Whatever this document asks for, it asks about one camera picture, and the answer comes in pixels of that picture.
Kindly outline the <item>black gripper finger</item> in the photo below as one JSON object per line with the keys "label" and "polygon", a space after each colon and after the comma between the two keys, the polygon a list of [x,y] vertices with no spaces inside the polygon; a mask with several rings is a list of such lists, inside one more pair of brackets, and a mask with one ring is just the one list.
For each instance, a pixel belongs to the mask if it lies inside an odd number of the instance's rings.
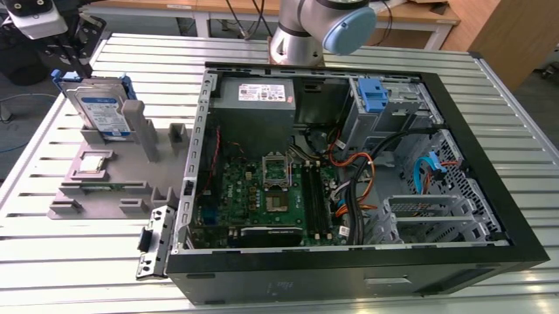
{"label": "black gripper finger", "polygon": [[107,22],[102,18],[82,18],[78,38],[82,43],[79,48],[80,61],[88,62],[95,52],[100,37],[106,30]]}
{"label": "black gripper finger", "polygon": [[60,38],[40,39],[39,43],[42,44],[40,55],[51,68],[75,72],[79,77],[92,76],[91,45],[74,45],[72,41],[63,41]]}

